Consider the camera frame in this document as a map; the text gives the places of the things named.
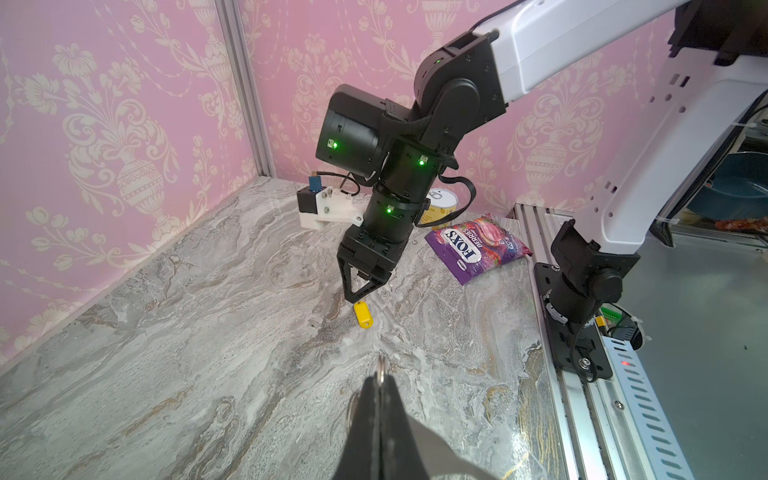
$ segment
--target blue connector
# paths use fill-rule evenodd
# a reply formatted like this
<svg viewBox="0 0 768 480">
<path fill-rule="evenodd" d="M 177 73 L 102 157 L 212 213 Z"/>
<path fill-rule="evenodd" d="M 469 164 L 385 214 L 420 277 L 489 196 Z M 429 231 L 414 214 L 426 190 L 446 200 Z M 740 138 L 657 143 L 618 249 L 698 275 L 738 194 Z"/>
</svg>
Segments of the blue connector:
<svg viewBox="0 0 768 480">
<path fill-rule="evenodd" d="M 310 177 L 310 192 L 317 193 L 323 189 L 323 181 L 320 180 L 320 175 L 313 175 Z"/>
</svg>

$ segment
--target floral wallpaper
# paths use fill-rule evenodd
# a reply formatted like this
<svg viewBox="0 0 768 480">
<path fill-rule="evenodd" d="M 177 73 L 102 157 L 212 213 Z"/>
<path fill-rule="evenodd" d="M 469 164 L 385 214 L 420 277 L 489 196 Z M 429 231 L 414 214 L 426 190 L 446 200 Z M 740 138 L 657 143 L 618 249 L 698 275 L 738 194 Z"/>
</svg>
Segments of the floral wallpaper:
<svg viewBox="0 0 768 480">
<path fill-rule="evenodd" d="M 410 107 L 421 60 L 509 2 L 240 0 L 278 175 L 306 182 L 321 167 L 315 144 L 338 85 Z M 478 190 L 472 209 L 583 206 L 650 97 L 673 20 L 666 14 L 577 61 L 468 134 L 456 157 Z"/>
<path fill-rule="evenodd" d="M 0 6 L 0 365 L 255 176 L 222 42 L 214 0 Z"/>
</svg>

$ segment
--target fox's candy bag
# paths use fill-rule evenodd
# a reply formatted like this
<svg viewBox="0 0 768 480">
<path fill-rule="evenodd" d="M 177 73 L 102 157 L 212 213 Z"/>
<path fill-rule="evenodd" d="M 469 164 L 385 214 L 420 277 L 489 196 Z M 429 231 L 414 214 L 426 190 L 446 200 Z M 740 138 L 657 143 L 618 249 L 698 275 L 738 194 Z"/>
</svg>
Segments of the fox's candy bag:
<svg viewBox="0 0 768 480">
<path fill-rule="evenodd" d="M 490 216 L 427 233 L 427 243 L 462 285 L 531 251 Z"/>
</svg>

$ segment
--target can lid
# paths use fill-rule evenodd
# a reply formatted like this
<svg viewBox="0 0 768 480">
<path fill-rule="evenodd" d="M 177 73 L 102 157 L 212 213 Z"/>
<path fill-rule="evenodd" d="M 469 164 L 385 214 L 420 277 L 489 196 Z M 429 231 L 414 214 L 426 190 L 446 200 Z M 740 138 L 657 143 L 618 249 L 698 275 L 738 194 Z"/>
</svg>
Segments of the can lid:
<svg viewBox="0 0 768 480">
<path fill-rule="evenodd" d="M 456 194 L 445 188 L 432 188 L 427 193 L 427 198 L 431 200 L 432 206 L 437 208 L 451 208 L 458 205 Z"/>
</svg>

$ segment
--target tin can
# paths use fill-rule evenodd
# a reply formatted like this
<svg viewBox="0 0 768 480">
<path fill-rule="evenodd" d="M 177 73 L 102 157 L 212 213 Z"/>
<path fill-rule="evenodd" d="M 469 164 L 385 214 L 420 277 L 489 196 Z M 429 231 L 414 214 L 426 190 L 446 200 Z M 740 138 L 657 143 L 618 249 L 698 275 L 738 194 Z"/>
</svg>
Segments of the tin can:
<svg viewBox="0 0 768 480">
<path fill-rule="evenodd" d="M 422 215 L 421 223 L 430 223 L 436 220 L 440 220 L 445 215 L 456 211 L 456 205 L 458 205 L 458 197 L 456 194 L 445 188 L 432 188 L 427 193 L 427 198 L 432 202 L 429 205 L 429 210 L 425 210 Z M 447 223 L 432 227 L 433 230 L 443 228 Z"/>
</svg>

